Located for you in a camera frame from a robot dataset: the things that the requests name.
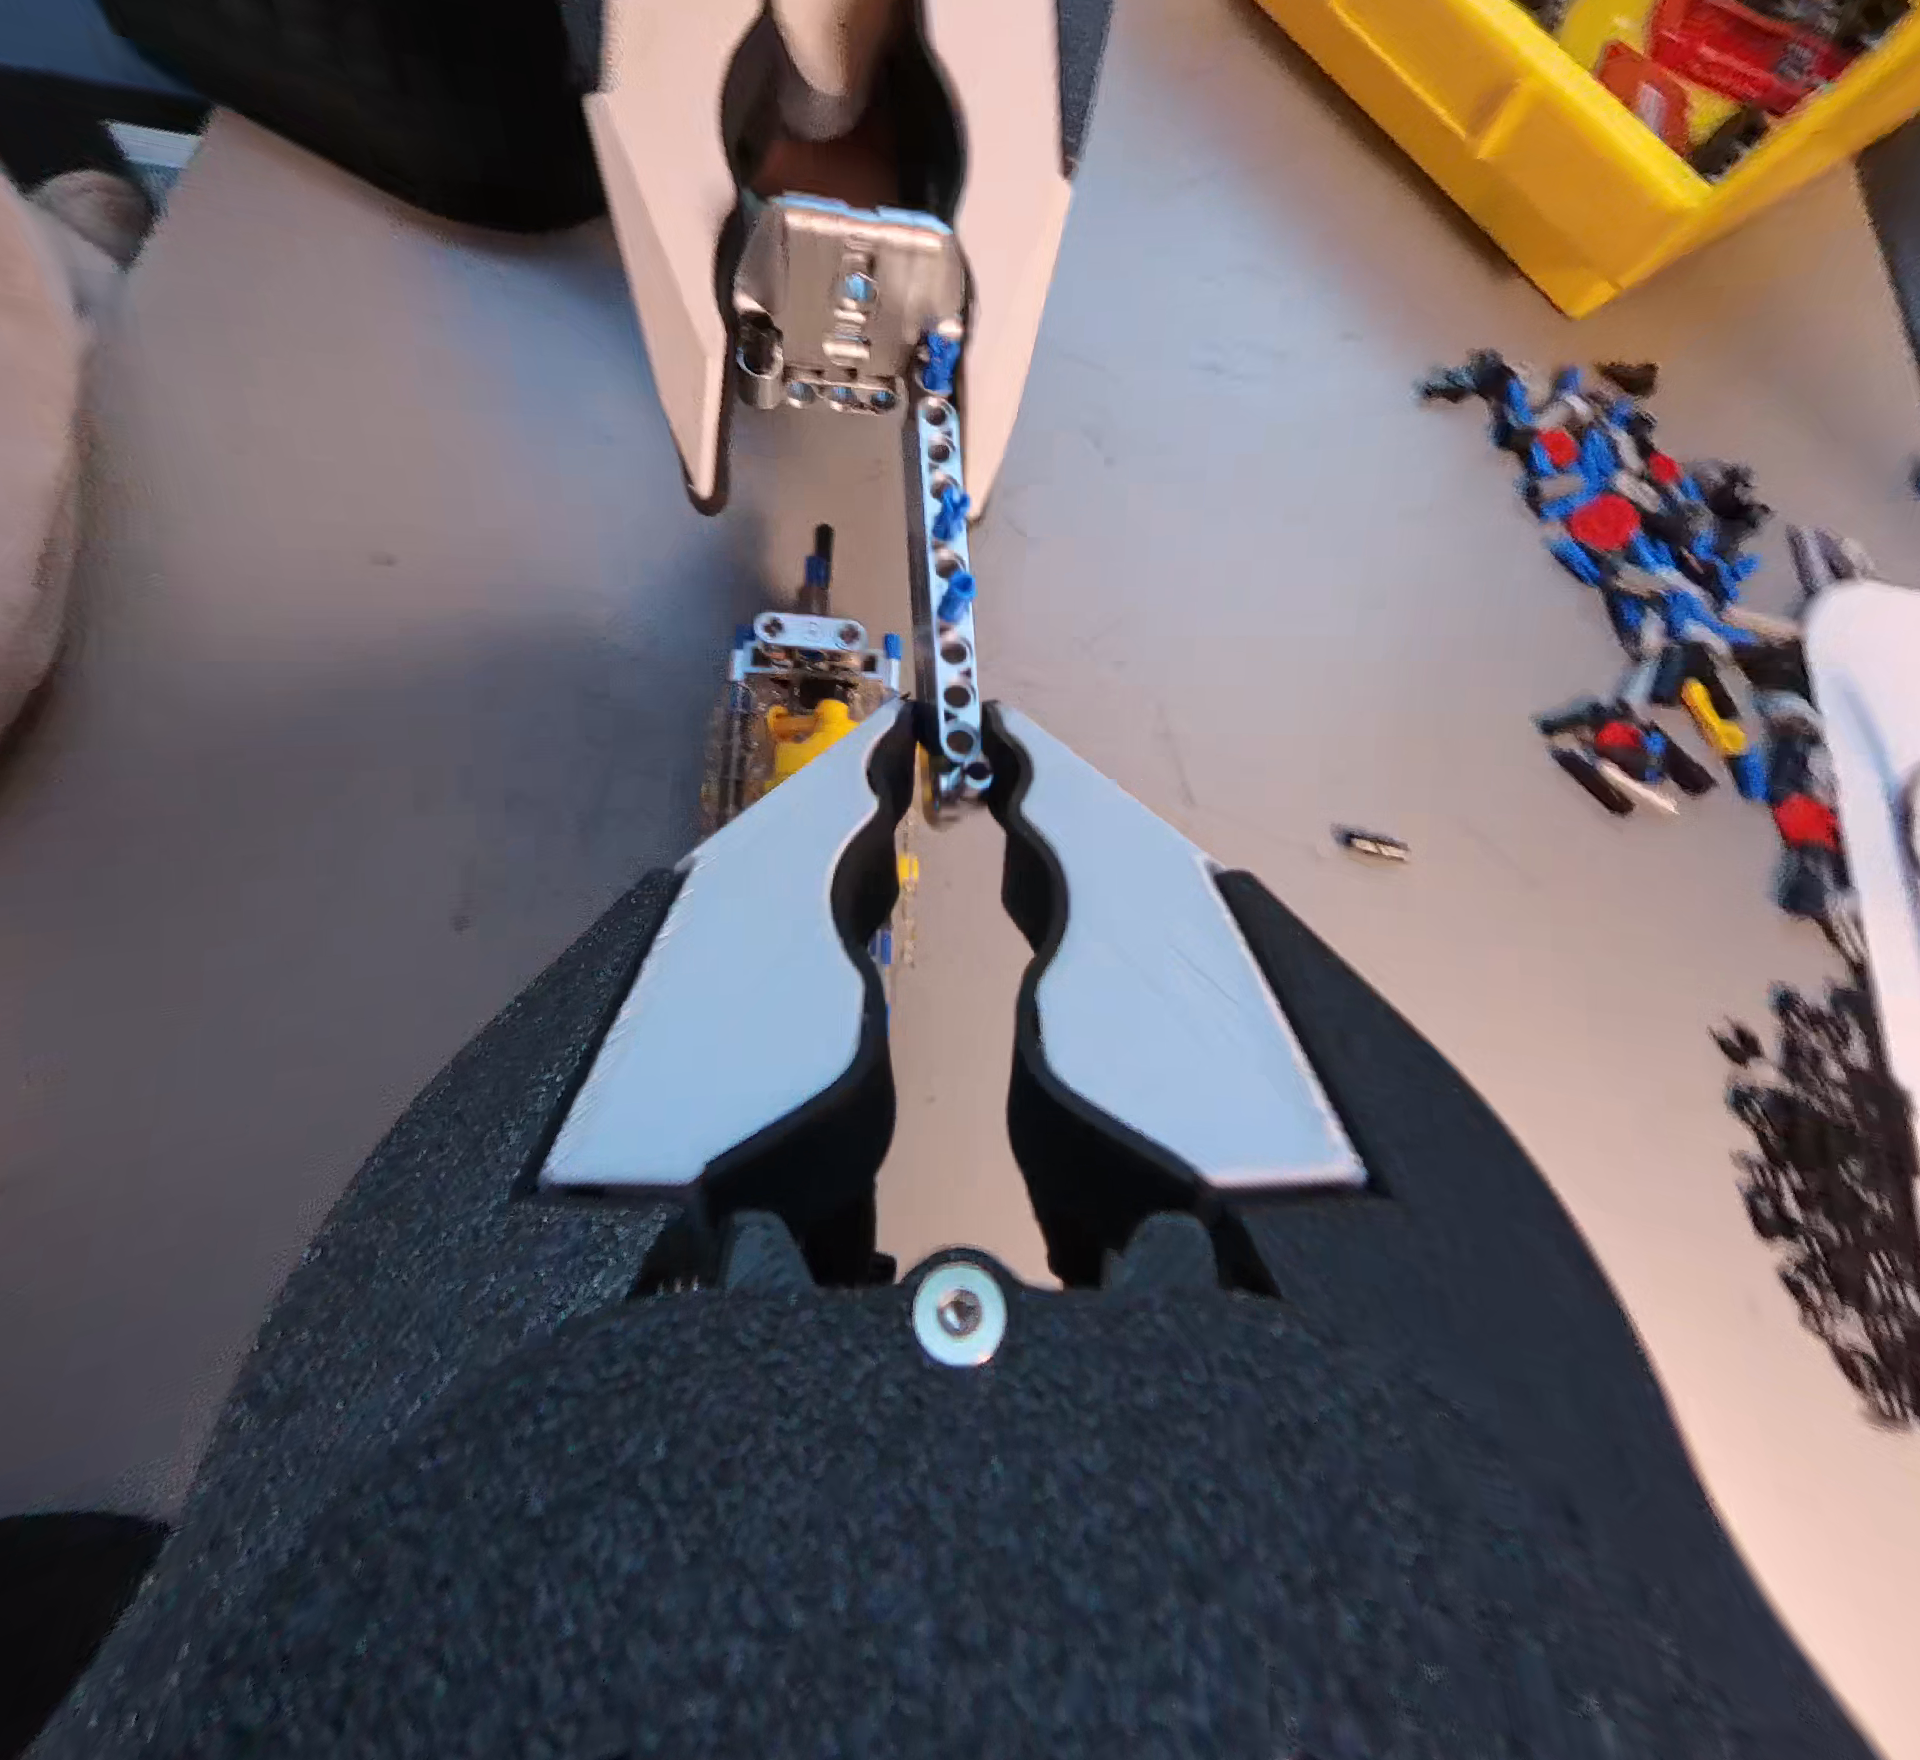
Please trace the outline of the person's torso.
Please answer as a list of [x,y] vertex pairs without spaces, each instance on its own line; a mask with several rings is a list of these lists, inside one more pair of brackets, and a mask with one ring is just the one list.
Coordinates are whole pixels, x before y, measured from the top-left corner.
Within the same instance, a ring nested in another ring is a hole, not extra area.
[[88,363],[153,208],[96,166],[2,177],[2,734],[52,677],[81,555]]

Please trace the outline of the yellow bin with brick parts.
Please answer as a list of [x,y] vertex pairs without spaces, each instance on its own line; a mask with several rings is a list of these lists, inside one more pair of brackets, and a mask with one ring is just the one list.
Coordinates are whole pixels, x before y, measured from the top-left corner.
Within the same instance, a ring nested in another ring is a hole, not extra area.
[[1900,129],[1914,14],[1724,181],[1705,181],[1510,0],[1252,0],[1566,316]]

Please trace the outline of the black mesh cushion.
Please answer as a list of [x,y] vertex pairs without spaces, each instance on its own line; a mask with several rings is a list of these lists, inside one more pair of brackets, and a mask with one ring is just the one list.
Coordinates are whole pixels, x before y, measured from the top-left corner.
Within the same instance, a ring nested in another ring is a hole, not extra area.
[[160,72],[400,203],[490,232],[605,215],[558,0],[96,0]]

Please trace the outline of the pile of black pins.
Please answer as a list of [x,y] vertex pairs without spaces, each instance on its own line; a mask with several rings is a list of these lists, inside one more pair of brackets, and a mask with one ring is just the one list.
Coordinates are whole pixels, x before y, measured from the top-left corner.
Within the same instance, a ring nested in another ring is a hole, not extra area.
[[1764,1040],[1717,1030],[1746,1219],[1797,1321],[1867,1417],[1917,1422],[1914,1106],[1891,1074],[1859,972],[1820,992],[1777,986]]

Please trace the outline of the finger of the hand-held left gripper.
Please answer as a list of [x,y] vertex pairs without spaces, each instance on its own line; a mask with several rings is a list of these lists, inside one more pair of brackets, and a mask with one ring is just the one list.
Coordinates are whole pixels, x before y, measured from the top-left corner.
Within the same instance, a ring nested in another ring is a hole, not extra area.
[[982,507],[1016,428],[1071,208],[1059,10],[921,0],[921,30],[962,147],[948,215],[971,289],[959,410],[967,491]]
[[603,0],[600,86],[584,99],[658,402],[703,515],[726,505],[731,325],[715,291],[737,212],[726,87],[768,0]]

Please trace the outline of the clear engine block yellow crankshaft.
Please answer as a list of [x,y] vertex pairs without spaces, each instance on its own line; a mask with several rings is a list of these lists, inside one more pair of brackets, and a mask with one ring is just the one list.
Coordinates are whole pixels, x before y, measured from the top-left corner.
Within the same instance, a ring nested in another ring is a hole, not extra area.
[[776,799],[904,689],[901,637],[874,637],[834,604],[832,564],[834,529],[815,525],[795,594],[736,626],[706,745],[694,864],[776,980],[803,964],[805,913],[829,907],[829,878],[805,864],[820,847],[791,834]]

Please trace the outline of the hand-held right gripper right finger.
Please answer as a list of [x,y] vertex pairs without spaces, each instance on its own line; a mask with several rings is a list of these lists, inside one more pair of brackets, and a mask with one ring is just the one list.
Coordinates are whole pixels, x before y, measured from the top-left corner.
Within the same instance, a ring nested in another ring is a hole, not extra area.
[[1005,847],[1043,876],[1041,1067],[1215,1195],[1361,1186],[1226,870],[1030,717],[987,717],[1012,752]]

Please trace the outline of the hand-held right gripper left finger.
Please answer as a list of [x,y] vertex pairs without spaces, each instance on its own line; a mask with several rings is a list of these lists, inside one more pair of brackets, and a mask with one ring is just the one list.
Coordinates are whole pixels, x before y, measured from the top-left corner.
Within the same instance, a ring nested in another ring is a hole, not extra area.
[[874,940],[901,899],[916,760],[913,703],[890,700],[675,870],[539,1190],[692,1190],[885,1042]]

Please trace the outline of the pile of mixed brick parts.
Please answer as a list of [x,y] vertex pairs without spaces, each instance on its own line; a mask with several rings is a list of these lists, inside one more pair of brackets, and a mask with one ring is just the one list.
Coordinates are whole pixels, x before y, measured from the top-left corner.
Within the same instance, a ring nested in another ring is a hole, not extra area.
[[1621,649],[1612,692],[1535,722],[1549,760],[1615,819],[1672,816],[1731,787],[1777,833],[1780,907],[1862,969],[1859,889],[1805,657],[1813,594],[1856,577],[1862,553],[1791,529],[1797,615],[1751,607],[1772,509],[1751,465],[1668,452],[1649,410],[1655,389],[1652,362],[1538,380],[1501,351],[1473,351],[1431,370],[1418,399],[1485,410],[1542,548],[1598,598]]

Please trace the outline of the white document stand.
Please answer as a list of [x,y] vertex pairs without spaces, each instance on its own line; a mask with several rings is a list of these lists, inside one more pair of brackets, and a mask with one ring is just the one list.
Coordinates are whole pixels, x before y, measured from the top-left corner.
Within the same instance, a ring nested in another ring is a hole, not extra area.
[[1837,583],[1803,638],[1887,1060],[1917,1098],[1917,592]]

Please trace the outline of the grey beam with motor block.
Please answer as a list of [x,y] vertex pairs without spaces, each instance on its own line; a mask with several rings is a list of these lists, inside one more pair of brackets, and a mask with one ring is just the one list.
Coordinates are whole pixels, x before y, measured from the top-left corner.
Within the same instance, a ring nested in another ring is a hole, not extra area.
[[734,274],[736,410],[812,407],[899,430],[916,723],[924,810],[940,825],[982,803],[992,785],[962,405],[968,294],[944,221],[819,194],[764,200]]

